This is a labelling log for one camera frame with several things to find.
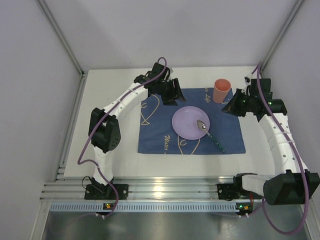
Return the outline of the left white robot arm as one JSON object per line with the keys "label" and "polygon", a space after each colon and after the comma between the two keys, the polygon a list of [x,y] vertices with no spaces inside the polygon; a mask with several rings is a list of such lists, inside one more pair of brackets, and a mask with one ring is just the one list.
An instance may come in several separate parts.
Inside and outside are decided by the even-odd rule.
{"label": "left white robot arm", "polygon": [[95,108],[91,113],[90,130],[91,144],[98,164],[93,179],[106,186],[114,175],[113,160],[109,156],[121,141],[120,120],[125,118],[137,105],[151,97],[159,95],[162,103],[177,106],[177,100],[185,102],[179,80],[177,78],[150,78],[139,75],[118,99],[103,109]]}

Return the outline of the aluminium frame rail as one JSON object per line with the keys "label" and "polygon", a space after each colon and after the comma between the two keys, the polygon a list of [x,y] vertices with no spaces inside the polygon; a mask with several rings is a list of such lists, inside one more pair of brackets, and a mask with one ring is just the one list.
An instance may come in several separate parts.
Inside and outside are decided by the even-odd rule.
{"label": "aluminium frame rail", "polygon": [[[115,178],[115,184],[127,184],[127,199],[132,201],[206,201],[218,199],[218,184],[231,184],[231,176],[219,177],[124,177]],[[84,186],[89,180],[58,179],[44,184],[41,201],[83,201]]]}

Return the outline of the orange plastic cup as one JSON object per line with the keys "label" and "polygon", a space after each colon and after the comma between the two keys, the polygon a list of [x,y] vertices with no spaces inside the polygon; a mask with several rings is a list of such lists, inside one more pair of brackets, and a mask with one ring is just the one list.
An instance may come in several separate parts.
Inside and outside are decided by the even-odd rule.
{"label": "orange plastic cup", "polygon": [[213,88],[213,101],[217,104],[223,102],[231,89],[231,83],[224,78],[217,79]]}

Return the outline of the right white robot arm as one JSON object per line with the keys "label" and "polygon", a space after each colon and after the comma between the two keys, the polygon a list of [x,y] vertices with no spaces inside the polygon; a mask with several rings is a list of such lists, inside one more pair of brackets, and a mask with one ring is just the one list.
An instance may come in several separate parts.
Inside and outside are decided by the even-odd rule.
{"label": "right white robot arm", "polygon": [[274,161],[271,178],[255,173],[239,173],[235,180],[243,191],[263,196],[269,205],[306,204],[320,184],[319,174],[310,172],[300,159],[288,124],[287,109],[281,99],[263,103],[258,92],[247,95],[237,89],[222,109],[237,117],[253,113],[264,131]]}

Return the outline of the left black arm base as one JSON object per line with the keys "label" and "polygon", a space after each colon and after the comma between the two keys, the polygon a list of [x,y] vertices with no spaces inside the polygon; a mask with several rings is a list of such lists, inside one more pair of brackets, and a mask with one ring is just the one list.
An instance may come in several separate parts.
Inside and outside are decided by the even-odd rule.
{"label": "left black arm base", "polygon": [[[84,179],[88,178],[90,183],[84,186]],[[126,200],[129,193],[128,184],[114,184],[116,191],[109,185],[98,183],[93,177],[85,176],[82,179],[81,185],[85,188],[85,200],[116,200],[118,193],[119,200]]]}

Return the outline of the spoon with green handle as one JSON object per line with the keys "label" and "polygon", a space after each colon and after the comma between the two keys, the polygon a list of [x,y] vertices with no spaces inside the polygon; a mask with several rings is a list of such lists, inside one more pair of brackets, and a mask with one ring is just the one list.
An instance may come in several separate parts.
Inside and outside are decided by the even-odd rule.
{"label": "spoon with green handle", "polygon": [[217,148],[222,152],[225,153],[225,149],[222,147],[222,145],[215,139],[215,137],[209,132],[209,130],[207,129],[205,123],[203,121],[201,121],[200,119],[198,119],[196,121],[197,127],[199,130],[201,130],[202,132],[204,132],[210,139],[211,141],[217,146]]}

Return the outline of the purple plastic plate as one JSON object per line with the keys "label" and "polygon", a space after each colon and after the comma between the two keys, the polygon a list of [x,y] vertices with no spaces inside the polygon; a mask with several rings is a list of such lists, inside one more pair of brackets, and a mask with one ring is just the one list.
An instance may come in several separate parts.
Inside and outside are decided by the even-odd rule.
{"label": "purple plastic plate", "polygon": [[209,130],[211,122],[209,116],[200,108],[185,106],[178,109],[172,117],[172,127],[177,135],[186,140],[198,140],[206,133],[198,128],[197,120],[201,120]]}

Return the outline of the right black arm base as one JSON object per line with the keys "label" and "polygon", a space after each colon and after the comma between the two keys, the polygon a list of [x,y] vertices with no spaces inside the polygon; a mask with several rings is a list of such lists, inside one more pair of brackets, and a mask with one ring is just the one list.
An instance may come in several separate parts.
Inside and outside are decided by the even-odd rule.
{"label": "right black arm base", "polygon": [[242,177],[246,175],[245,173],[238,173],[232,178],[232,183],[218,183],[217,193],[219,200],[232,201],[245,199],[249,200],[253,197],[254,200],[261,200],[262,196],[243,189],[242,187]]}

